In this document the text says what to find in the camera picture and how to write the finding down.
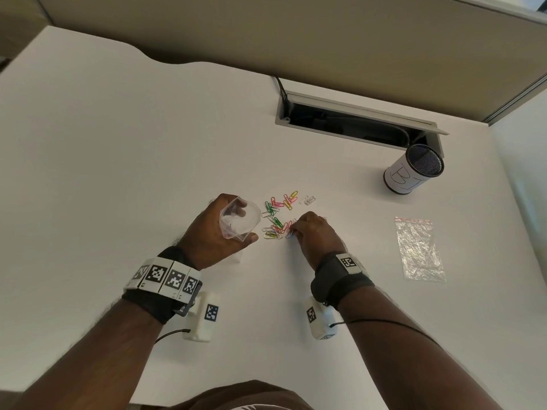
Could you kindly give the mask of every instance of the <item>hand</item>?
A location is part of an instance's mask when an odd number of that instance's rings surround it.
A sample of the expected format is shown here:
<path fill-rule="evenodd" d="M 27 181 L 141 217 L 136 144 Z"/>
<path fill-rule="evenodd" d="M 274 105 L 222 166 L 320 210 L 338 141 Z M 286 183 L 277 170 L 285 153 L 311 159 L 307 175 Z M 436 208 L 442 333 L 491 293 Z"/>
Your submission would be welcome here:
<path fill-rule="evenodd" d="M 221 194 L 205 211 L 196 217 L 182 239 L 178 242 L 184 254 L 194 263 L 198 270 L 213 266 L 222 259 L 233 255 L 258 240 L 256 233 L 249 233 L 245 241 L 235 238 L 226 239 L 218 223 L 221 210 L 237 196 Z"/>
<path fill-rule="evenodd" d="M 302 253 L 313 270 L 317 269 L 321 258 L 327 253 L 346 252 L 342 239 L 324 218 L 314 212 L 304 214 L 291 226 L 291 230 L 297 237 Z"/>

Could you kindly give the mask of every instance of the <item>black mesh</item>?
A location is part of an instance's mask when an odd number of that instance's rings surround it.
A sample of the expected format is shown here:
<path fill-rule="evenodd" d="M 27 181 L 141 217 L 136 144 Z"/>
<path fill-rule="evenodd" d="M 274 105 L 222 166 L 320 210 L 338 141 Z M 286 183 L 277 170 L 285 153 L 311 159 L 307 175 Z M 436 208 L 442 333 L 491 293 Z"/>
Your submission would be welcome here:
<path fill-rule="evenodd" d="M 419 174 L 434 177 L 442 172 L 441 157 L 428 146 L 413 145 L 408 149 L 407 155 L 410 164 Z"/>

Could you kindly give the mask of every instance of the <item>forearm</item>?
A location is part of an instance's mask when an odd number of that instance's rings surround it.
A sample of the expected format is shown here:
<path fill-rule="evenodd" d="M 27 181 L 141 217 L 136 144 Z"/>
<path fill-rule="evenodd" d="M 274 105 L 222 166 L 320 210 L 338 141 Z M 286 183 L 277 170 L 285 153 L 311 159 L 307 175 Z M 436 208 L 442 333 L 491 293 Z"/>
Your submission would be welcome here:
<path fill-rule="evenodd" d="M 162 325 L 118 301 L 11 410 L 125 409 Z"/>
<path fill-rule="evenodd" d="M 359 288 L 338 306 L 345 321 L 380 318 L 419 327 L 378 289 Z M 500 407 L 444 350 L 427 337 L 398 325 L 348 325 L 367 369 L 390 410 Z"/>

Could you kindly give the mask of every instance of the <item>white desk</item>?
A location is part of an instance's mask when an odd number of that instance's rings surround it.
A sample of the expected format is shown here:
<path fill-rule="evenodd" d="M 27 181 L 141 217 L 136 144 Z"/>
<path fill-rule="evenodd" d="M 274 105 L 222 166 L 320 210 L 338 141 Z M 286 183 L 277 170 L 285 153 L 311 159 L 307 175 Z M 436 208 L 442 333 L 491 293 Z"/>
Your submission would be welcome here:
<path fill-rule="evenodd" d="M 503 406 L 544 408 L 547 289 L 488 126 L 284 83 L 437 122 L 451 133 L 445 172 L 397 196 L 381 174 L 400 150 L 276 125 L 268 76 L 161 64 L 62 29 L 46 28 L 0 75 L 0 389 L 41 375 L 212 197 L 262 205 L 298 190 Z M 446 284 L 404 279 L 396 216 L 434 222 Z M 204 290 L 223 300 L 213 342 L 161 341 L 133 402 L 172 405 L 257 378 L 318 410 L 384 408 L 347 329 L 311 337 L 302 310 L 311 278 L 286 239 L 261 238 L 240 265 L 204 271 Z M 177 317 L 165 331 L 183 325 Z"/>

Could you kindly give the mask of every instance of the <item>person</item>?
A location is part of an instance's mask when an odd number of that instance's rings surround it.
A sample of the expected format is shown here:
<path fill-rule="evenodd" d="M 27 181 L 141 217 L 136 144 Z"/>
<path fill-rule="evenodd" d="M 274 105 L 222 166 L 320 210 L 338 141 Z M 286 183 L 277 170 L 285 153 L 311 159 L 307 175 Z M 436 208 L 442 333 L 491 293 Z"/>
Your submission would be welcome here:
<path fill-rule="evenodd" d="M 207 268 L 258 239 L 254 233 L 243 242 L 222 236 L 219 212 L 235 198 L 221 194 L 177 243 L 191 267 Z M 291 229 L 314 270 L 318 270 L 325 256 L 346 252 L 333 228 L 313 212 L 304 214 Z M 139 290 L 128 292 L 138 294 Z M 379 319 L 355 322 L 348 327 L 390 410 L 500 409 L 446 351 L 375 286 L 358 285 L 344 294 L 336 307 L 345 321 L 362 317 Z M 20 396 L 11 410 L 125 409 L 161 329 L 162 323 L 147 308 L 120 299 Z M 214 388 L 172 407 L 174 410 L 238 408 L 311 409 L 296 393 L 256 380 Z"/>

